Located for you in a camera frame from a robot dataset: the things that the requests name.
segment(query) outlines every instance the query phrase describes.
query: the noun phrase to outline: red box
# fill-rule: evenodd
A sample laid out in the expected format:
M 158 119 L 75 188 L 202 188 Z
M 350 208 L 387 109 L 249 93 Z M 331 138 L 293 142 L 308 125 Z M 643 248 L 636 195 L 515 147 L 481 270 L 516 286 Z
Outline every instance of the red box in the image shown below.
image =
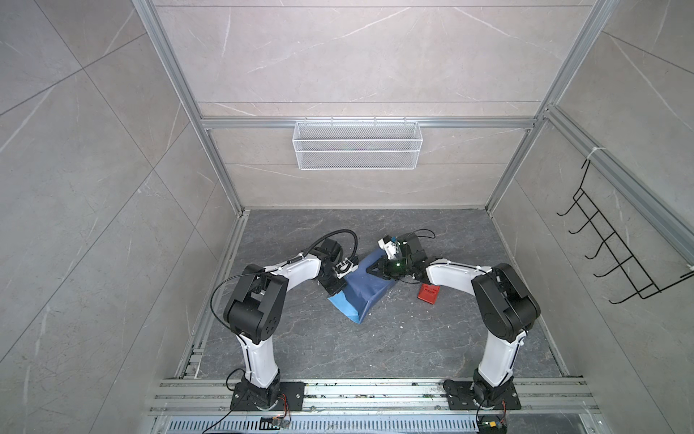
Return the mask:
M 440 289 L 440 286 L 427 285 L 426 283 L 422 283 L 422 288 L 419 290 L 419 295 L 417 296 L 417 298 L 420 300 L 424 300 L 427 303 L 434 304 L 436 303 L 436 298 L 439 296 Z

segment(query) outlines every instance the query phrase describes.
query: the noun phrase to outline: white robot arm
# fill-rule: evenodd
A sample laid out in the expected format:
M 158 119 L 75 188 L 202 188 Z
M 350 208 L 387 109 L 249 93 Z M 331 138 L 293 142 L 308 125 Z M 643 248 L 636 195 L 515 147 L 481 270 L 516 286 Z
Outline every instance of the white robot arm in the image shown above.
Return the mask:
M 322 237 L 307 249 L 308 253 L 286 262 L 247 266 L 224 310 L 224 319 L 244 353 L 246 374 L 242 387 L 260 409 L 272 408 L 278 398 L 280 371 L 273 354 L 272 334 L 280 321 L 287 291 L 303 281 L 316 279 L 333 295 L 346 285 L 342 277 L 357 269 L 356 245 L 353 254 L 342 260 L 342 248 L 328 238 L 335 233 Z M 475 296 L 488 337 L 473 376 L 472 395 L 479 406 L 499 404 L 503 393 L 511 387 L 514 361 L 526 330 L 540 315 L 540 308 L 518 274 L 508 264 L 474 267 L 428 258 L 414 233 L 386 237 L 379 245 L 387 254 L 371 265 L 368 273 L 386 279 L 411 276 L 423 283 L 448 286 Z
M 344 259 L 340 244 L 329 238 L 343 232 L 350 233 L 355 241 L 352 254 Z M 272 334 L 280 322 L 287 291 L 303 281 L 316 279 L 329 295 L 338 293 L 346 285 L 342 278 L 358 268 L 356 250 L 357 235 L 342 229 L 324 235 L 307 253 L 285 262 L 245 268 L 223 317 L 244 354 L 246 373 L 242 387 L 248 390 L 258 408 L 270 409 L 278 398 L 280 371 L 275 363 Z
M 498 405 L 511 387 L 514 362 L 527 330 L 540 316 L 538 303 L 516 271 L 504 263 L 475 267 L 429 258 L 416 231 L 400 237 L 386 236 L 378 244 L 386 254 L 368 272 L 390 278 L 411 276 L 476 298 L 488 331 L 482 361 L 473 375 L 473 396 L 480 406 Z

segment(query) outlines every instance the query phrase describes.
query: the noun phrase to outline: blue cloth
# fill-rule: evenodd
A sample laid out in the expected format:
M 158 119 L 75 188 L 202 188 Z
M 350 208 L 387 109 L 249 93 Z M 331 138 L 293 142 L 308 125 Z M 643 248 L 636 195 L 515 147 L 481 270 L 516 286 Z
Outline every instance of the blue cloth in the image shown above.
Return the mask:
M 379 260 L 385 252 L 377 249 L 359 262 L 359 268 L 343 278 L 347 286 L 328 300 L 357 324 L 361 324 L 369 310 L 393 285 L 395 279 L 386 281 L 366 272 L 366 269 Z

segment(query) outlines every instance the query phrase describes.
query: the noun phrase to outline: white wire basket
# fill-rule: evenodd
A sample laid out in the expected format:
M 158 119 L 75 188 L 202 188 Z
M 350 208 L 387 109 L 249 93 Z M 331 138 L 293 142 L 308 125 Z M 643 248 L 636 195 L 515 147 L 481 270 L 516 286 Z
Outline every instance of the white wire basket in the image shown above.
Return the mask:
M 301 170 L 414 169 L 422 132 L 407 120 L 301 121 L 292 142 Z

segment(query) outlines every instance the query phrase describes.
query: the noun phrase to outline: metal grate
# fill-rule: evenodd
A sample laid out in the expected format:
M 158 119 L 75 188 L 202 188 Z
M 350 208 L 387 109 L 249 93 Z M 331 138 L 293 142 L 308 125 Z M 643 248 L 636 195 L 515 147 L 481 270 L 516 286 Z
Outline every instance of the metal grate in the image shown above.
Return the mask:
M 417 122 L 407 120 L 296 122 L 299 169 L 414 169 L 422 146 Z
M 216 416 L 175 416 L 166 434 L 199 434 L 219 420 Z M 229 431 L 246 434 L 267 434 L 276 431 L 260 416 L 232 415 L 209 430 L 210 434 Z M 349 415 L 320 416 L 292 415 L 291 426 L 282 434 L 318 433 L 475 433 L 477 425 L 472 415 Z

